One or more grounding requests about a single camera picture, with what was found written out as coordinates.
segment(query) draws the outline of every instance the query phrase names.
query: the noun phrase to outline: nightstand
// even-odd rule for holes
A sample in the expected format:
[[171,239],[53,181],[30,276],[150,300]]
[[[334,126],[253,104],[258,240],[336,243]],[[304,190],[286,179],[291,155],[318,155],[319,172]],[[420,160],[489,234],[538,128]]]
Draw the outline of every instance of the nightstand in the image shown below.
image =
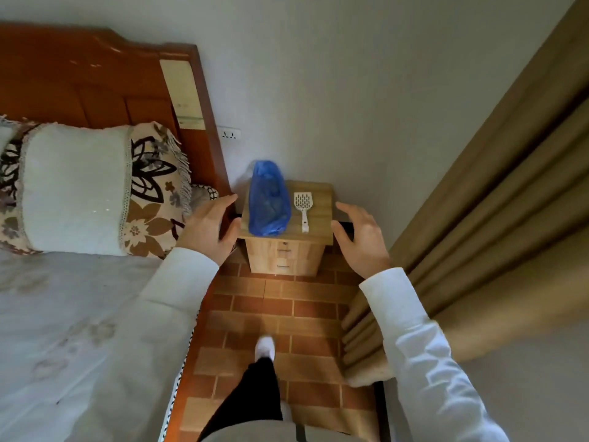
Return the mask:
[[[249,190],[241,217],[240,238],[246,240],[247,256],[252,273],[315,276],[326,245],[333,245],[333,188],[328,183],[287,181],[291,195],[292,216],[280,236],[257,237],[248,231]],[[295,208],[293,192],[311,192],[313,207],[307,212],[309,232],[301,230],[302,213]]]

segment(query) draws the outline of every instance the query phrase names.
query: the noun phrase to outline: wooden headboard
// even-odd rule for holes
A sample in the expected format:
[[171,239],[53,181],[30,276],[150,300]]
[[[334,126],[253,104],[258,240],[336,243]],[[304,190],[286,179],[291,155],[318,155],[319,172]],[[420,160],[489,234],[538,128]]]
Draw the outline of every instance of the wooden headboard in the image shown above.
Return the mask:
[[109,29],[0,23],[0,115],[103,128],[157,121],[194,183],[230,194],[195,45],[131,43]]

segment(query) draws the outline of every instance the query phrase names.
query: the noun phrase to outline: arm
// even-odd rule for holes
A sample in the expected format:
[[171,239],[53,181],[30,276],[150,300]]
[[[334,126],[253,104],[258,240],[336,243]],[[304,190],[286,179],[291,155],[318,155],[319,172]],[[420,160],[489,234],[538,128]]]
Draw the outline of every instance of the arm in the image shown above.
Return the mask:
[[489,417],[467,375],[452,359],[438,324],[429,319],[402,268],[391,268],[380,228],[364,209],[343,203],[354,241],[342,226],[333,232],[383,335],[396,374],[399,401],[416,442],[508,442]]
[[122,315],[105,370],[69,442],[158,438],[194,317],[239,234],[236,219],[218,239],[223,212],[236,198],[222,197],[195,211],[176,248]]

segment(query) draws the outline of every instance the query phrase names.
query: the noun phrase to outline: hand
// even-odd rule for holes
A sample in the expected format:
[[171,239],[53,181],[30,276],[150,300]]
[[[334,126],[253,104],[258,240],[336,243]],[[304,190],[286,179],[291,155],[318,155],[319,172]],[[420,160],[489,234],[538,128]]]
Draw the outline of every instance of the hand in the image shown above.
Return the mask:
[[196,208],[186,221],[176,246],[202,253],[221,266],[229,257],[241,227],[241,219],[233,219],[224,237],[219,240],[221,219],[227,206],[235,200],[237,194],[208,201]]
[[342,224],[332,220],[333,235],[352,270],[364,279],[368,279],[374,274],[389,269],[391,267],[389,252],[374,217],[364,208],[353,204],[337,201],[335,207],[348,214],[354,225],[354,241],[351,241]]

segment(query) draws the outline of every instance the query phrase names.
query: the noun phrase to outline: person's left hand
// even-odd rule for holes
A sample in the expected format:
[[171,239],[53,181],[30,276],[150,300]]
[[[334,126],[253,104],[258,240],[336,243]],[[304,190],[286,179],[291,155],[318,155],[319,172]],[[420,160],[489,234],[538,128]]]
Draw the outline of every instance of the person's left hand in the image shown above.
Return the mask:
[[237,194],[208,201],[196,208],[186,221],[176,246],[202,253],[221,266],[229,257],[241,227],[241,218],[233,219],[224,237],[219,240],[221,219],[225,209],[235,200]]

